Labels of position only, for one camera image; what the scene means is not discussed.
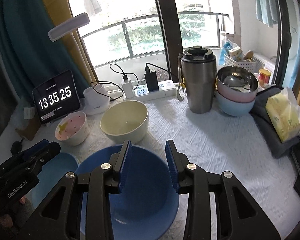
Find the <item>blue plate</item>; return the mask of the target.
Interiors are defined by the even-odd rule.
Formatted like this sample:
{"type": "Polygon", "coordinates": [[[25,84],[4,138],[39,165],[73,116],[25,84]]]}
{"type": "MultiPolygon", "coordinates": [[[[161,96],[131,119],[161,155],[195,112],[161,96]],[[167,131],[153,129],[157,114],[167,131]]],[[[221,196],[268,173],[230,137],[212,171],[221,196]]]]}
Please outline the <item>blue plate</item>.
{"type": "Polygon", "coordinates": [[[77,159],[68,153],[60,153],[43,166],[38,174],[39,183],[31,190],[31,203],[34,209],[67,172],[75,172],[77,159]]]}

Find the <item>cream yellow bowl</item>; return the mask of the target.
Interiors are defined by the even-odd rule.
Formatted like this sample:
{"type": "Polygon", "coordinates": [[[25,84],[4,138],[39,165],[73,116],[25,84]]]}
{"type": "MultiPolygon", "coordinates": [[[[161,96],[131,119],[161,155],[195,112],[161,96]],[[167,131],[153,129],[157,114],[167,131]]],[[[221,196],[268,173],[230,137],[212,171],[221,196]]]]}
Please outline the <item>cream yellow bowl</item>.
{"type": "Polygon", "coordinates": [[[124,101],[110,107],[101,118],[101,131],[113,142],[132,144],[140,142],[146,135],[149,123],[147,106],[135,100],[124,101]]]}

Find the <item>large blue bowl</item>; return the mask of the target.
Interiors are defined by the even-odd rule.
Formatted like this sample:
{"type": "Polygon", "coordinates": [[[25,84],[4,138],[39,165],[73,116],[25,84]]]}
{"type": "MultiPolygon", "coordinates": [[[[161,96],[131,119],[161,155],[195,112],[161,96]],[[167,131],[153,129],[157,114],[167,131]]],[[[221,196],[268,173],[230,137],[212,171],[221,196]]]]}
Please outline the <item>large blue bowl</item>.
{"type": "Polygon", "coordinates": [[[167,164],[138,145],[132,147],[125,187],[109,200],[115,239],[159,239],[179,206],[167,164]]]}

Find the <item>pink strawberry bowl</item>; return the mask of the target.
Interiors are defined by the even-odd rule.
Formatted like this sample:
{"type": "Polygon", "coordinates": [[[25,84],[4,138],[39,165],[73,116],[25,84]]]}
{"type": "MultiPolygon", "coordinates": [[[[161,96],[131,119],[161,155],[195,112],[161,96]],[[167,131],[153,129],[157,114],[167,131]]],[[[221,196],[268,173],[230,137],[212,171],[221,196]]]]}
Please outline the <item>pink strawberry bowl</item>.
{"type": "Polygon", "coordinates": [[[88,135],[87,116],[82,111],[68,114],[55,129],[55,138],[69,146],[81,144],[88,135]]]}

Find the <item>cardboard box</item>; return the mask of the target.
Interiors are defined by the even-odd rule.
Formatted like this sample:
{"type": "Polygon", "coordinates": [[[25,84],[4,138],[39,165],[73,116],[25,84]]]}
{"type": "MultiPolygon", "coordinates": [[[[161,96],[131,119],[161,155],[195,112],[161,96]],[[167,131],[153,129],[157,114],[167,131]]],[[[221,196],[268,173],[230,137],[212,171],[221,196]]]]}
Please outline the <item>cardboard box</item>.
{"type": "Polygon", "coordinates": [[[40,127],[41,123],[39,119],[37,117],[34,117],[33,119],[29,120],[29,123],[27,124],[25,129],[16,128],[15,131],[22,138],[33,140],[40,127]]]}

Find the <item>white tablecloth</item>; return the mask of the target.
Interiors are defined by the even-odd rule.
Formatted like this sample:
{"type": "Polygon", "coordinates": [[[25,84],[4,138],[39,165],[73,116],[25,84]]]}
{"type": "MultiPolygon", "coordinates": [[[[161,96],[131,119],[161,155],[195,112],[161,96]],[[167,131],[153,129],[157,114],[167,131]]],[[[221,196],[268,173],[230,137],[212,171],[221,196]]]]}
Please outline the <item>white tablecloth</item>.
{"type": "MultiPolygon", "coordinates": [[[[297,170],[293,159],[274,159],[251,115],[225,115],[214,101],[211,111],[194,114],[185,101],[176,98],[146,102],[149,124],[138,145],[166,162],[165,142],[174,140],[179,152],[205,171],[231,171],[255,198],[285,239],[300,221],[300,197],[293,189],[297,170]]],[[[62,152],[79,163],[96,151],[114,145],[100,129],[103,114],[88,116],[90,134],[80,145],[62,144],[62,152]]],[[[11,146],[20,137],[12,124],[0,135],[0,164],[11,156],[11,146]]],[[[180,196],[179,209],[169,230],[160,239],[183,239],[187,195],[180,196]]]]}

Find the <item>white power strip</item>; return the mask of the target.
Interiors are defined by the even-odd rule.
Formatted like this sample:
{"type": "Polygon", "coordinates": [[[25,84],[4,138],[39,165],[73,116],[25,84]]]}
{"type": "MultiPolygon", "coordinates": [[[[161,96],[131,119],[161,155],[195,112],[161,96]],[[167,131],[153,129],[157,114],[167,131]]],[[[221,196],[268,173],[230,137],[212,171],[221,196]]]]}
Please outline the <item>white power strip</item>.
{"type": "Polygon", "coordinates": [[[123,100],[137,100],[141,102],[146,102],[150,100],[176,96],[176,87],[172,80],[160,81],[158,82],[159,89],[154,91],[149,91],[147,85],[139,85],[136,90],[134,90],[135,95],[132,98],[126,98],[123,96],[123,100]]]}

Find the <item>small white box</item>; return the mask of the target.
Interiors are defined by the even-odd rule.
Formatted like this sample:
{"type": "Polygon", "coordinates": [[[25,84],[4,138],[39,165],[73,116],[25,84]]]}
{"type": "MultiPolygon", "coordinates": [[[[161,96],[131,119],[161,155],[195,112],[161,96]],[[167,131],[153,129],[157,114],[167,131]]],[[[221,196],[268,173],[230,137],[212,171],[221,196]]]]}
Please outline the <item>small white box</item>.
{"type": "Polygon", "coordinates": [[[31,120],[35,117],[36,109],[34,107],[24,107],[24,119],[31,120]]]}

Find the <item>white charger plug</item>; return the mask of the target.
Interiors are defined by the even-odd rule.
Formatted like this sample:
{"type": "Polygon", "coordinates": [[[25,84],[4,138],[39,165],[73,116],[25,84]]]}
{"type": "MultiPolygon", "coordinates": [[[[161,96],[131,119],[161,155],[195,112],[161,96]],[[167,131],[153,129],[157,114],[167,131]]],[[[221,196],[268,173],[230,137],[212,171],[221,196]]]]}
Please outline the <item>white charger plug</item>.
{"type": "Polygon", "coordinates": [[[126,74],[122,76],[121,85],[127,99],[133,98],[135,96],[131,79],[126,74]]]}

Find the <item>light blue bowl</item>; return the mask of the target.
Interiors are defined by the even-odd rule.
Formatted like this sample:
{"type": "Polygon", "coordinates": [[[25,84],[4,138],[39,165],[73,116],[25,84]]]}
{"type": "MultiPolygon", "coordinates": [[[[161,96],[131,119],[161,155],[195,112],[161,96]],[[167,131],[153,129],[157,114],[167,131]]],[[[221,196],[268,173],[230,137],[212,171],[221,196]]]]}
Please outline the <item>light blue bowl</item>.
{"type": "Polygon", "coordinates": [[[224,113],[235,117],[248,114],[252,110],[255,104],[255,100],[251,102],[244,102],[244,103],[231,101],[225,98],[224,96],[222,96],[219,93],[219,91],[216,91],[216,99],[218,101],[219,108],[224,113]]]}

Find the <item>tablet showing clock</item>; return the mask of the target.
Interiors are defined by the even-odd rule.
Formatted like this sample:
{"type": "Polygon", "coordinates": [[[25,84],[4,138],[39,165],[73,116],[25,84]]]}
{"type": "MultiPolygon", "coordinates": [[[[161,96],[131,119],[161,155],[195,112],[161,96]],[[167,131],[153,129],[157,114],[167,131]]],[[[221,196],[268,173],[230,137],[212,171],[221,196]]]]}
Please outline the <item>tablet showing clock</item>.
{"type": "Polygon", "coordinates": [[[81,106],[70,70],[34,88],[32,96],[42,125],[75,112],[81,106]]]}

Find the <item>yellow red jar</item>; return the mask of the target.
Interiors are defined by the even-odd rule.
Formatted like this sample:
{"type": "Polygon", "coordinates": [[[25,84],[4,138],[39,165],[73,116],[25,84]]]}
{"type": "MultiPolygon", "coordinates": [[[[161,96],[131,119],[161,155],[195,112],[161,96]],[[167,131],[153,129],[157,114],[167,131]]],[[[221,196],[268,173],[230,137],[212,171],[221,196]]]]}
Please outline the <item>yellow red jar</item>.
{"type": "Polygon", "coordinates": [[[264,69],[264,68],[259,69],[259,74],[258,74],[259,83],[268,84],[270,76],[271,76],[271,72],[269,70],[264,69]]]}

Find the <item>teal curtain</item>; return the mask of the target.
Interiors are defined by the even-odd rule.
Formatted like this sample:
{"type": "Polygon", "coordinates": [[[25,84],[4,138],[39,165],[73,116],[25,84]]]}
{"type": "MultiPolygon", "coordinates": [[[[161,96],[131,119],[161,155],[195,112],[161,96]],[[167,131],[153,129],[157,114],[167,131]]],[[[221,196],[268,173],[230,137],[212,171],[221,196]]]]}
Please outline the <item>teal curtain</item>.
{"type": "Polygon", "coordinates": [[[32,100],[32,91],[48,79],[72,71],[79,97],[88,87],[61,41],[51,42],[53,28],[42,0],[0,1],[0,53],[14,90],[32,100]]]}

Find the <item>hanging light blue towel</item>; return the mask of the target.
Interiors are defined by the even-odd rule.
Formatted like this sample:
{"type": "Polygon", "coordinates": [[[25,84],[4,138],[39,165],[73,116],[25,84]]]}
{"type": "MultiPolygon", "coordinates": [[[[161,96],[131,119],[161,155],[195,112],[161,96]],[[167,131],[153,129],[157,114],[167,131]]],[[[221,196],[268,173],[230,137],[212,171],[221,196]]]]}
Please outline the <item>hanging light blue towel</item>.
{"type": "Polygon", "coordinates": [[[272,28],[278,24],[276,0],[255,0],[256,19],[272,28]]]}

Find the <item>yellow curtain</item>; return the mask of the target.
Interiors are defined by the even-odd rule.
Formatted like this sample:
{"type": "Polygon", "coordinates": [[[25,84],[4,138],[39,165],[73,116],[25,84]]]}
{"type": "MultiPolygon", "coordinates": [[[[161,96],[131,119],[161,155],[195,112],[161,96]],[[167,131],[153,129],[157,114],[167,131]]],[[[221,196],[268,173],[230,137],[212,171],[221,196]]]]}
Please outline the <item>yellow curtain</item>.
{"type": "Polygon", "coordinates": [[[73,59],[77,69],[88,83],[98,82],[88,53],[77,29],[88,24],[86,13],[73,16],[69,0],[43,0],[54,27],[48,32],[50,41],[61,40],[73,59]]]}

